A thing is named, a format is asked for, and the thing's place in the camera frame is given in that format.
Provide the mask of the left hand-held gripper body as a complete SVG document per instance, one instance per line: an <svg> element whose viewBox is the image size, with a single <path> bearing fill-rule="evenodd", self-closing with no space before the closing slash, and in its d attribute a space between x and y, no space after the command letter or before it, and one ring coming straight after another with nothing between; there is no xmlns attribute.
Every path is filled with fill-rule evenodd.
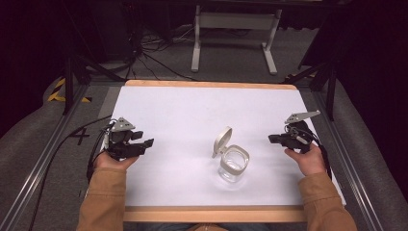
<svg viewBox="0 0 408 231"><path fill-rule="evenodd" d="M113 159L120 161L143 154L143 148L138 143L130 143L134 129L135 126L123 117L109 124L104 149Z"/></svg>

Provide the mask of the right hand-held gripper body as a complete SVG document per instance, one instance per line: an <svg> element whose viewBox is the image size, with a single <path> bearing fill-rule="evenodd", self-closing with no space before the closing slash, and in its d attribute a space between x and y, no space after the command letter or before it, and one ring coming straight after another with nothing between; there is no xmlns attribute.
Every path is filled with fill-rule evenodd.
<svg viewBox="0 0 408 231"><path fill-rule="evenodd" d="M319 114L319 110L291 114L285 121L285 133L281 135L281 145L291 150L299 149L302 154L308 152L316 136L309 129L306 119Z"/></svg>

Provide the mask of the clear glass jar with lid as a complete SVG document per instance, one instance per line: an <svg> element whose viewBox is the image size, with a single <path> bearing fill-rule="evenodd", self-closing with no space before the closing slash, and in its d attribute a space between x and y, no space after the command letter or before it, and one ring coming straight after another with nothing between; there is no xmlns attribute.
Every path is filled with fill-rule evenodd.
<svg viewBox="0 0 408 231"><path fill-rule="evenodd" d="M230 144L233 129L227 126L215 139L212 158L219 158L218 175L226 182L237 183L247 169L250 155L238 145Z"/></svg>

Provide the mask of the person's left hand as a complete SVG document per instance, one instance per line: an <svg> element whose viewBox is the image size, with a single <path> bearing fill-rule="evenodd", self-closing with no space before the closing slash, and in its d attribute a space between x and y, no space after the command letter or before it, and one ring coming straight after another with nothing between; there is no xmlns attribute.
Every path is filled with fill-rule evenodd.
<svg viewBox="0 0 408 231"><path fill-rule="evenodd" d="M137 159L138 157L132 157L122 161L117 161L113 159L106 151L104 151L96 157L93 165L95 168L127 170Z"/></svg>

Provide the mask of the person's right hand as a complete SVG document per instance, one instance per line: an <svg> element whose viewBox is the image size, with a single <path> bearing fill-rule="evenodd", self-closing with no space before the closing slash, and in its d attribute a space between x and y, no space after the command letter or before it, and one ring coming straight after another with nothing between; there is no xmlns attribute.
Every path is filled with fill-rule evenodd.
<svg viewBox="0 0 408 231"><path fill-rule="evenodd" d="M326 171L321 150L313 143L310 144L310 150L305 154L295 152L289 148L286 148L284 152L297 163L300 171L305 176L324 173Z"/></svg>

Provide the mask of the black metal stand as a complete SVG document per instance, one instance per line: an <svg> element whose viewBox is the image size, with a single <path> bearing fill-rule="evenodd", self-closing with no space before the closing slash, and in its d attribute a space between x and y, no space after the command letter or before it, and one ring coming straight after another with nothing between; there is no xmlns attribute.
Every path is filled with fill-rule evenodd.
<svg viewBox="0 0 408 231"><path fill-rule="evenodd" d="M336 90L337 71L333 64L323 63L307 68L297 74L288 75L283 84L292 85L301 79L307 78L314 74L312 82L309 84L311 91L321 91L327 86L325 110L331 121L334 120L334 97Z"/></svg>
<svg viewBox="0 0 408 231"><path fill-rule="evenodd" d="M90 84L91 78L87 71L87 66L90 66L96 72L106 76L114 82L125 82L125 79L117 76L109 69L97 64L85 57L75 53L69 55L65 60L64 78L65 78L65 103L64 115L67 115L74 106L74 80L77 80L80 87L86 87Z"/></svg>

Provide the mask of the aluminium rail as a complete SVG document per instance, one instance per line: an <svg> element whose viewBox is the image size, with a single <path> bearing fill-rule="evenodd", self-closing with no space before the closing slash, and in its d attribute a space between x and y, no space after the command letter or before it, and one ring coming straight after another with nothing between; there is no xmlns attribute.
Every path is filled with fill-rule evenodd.
<svg viewBox="0 0 408 231"><path fill-rule="evenodd" d="M51 161L52 153L57 150L57 146L62 139L63 133L76 108L80 105L82 97L87 92L87 85L80 85L73 94L73 99L65 115L62 115L44 149L41 151L38 160L29 172L25 182L15 198L13 205L0 223L0 231L13 231L23 211L27 207L32 195L37 189L39 182Z"/></svg>
<svg viewBox="0 0 408 231"><path fill-rule="evenodd" d="M319 135L319 137L325 143L332 141L332 146L336 150L336 153L332 159L336 160L342 166L342 175L347 180L346 186L348 190L352 192L353 198L359 207L360 213L364 218L368 230L384 231L383 225L372 206L366 187L364 186L361 177L357 172L357 168L349 157L349 153L344 145L339 131L336 125L327 115L323 97L317 92L313 92L312 95L317 108L321 111L322 126L328 132L328 136L326 138L323 135Z"/></svg>

